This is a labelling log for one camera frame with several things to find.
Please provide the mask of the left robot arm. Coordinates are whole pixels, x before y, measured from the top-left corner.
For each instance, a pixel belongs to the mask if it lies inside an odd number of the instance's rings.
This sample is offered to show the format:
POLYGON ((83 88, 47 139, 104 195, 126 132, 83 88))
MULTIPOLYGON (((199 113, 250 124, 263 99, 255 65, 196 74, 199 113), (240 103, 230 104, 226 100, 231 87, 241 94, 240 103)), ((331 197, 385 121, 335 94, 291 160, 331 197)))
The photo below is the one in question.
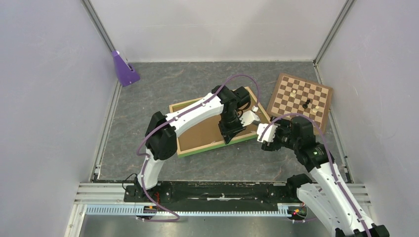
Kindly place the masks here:
POLYGON ((145 160, 136 178, 136 195, 142 201, 154 198, 154 187, 165 160, 176 153, 177 138, 191 127, 213 116, 220 116, 218 128, 224 143, 228 144, 247 126, 260 121, 252 110, 239 113, 242 106, 247 108, 250 104, 250 93, 244 87, 230 90, 218 85, 201 100, 182 110, 166 115, 154 113, 141 143, 145 152, 138 153, 145 160))

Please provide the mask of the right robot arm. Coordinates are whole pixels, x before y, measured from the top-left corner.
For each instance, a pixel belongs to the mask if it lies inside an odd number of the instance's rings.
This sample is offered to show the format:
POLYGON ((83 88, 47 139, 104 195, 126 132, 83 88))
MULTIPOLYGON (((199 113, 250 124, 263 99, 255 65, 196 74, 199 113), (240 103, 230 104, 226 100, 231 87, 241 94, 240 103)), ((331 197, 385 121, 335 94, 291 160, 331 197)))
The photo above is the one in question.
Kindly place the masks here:
POLYGON ((317 142, 317 123, 301 114, 291 116, 291 120, 280 116, 257 128, 263 150, 293 150, 309 173, 287 179, 286 197, 303 202, 333 237, 388 237, 385 225, 372 220, 344 182, 327 144, 317 142))

